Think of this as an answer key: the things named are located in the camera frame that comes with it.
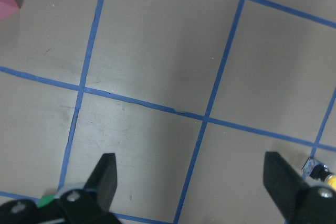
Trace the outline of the green cube near arm base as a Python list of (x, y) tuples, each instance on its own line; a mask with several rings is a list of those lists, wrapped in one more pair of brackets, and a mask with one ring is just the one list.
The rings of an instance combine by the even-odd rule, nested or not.
[(50, 204), (55, 199), (55, 195), (48, 195), (43, 196), (38, 202), (37, 202), (37, 208), (42, 208)]

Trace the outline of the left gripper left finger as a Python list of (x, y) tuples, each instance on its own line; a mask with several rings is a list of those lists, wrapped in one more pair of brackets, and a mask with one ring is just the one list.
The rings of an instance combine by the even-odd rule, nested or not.
[(45, 207), (30, 199), (1, 205), (1, 223), (120, 223), (110, 212), (117, 184), (114, 153), (102, 154), (85, 183), (64, 187)]

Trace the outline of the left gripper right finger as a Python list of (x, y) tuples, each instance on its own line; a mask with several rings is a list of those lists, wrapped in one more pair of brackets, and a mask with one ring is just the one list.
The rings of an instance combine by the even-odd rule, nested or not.
[(287, 223), (335, 223), (335, 190), (299, 175), (277, 152), (264, 155), (263, 184)]

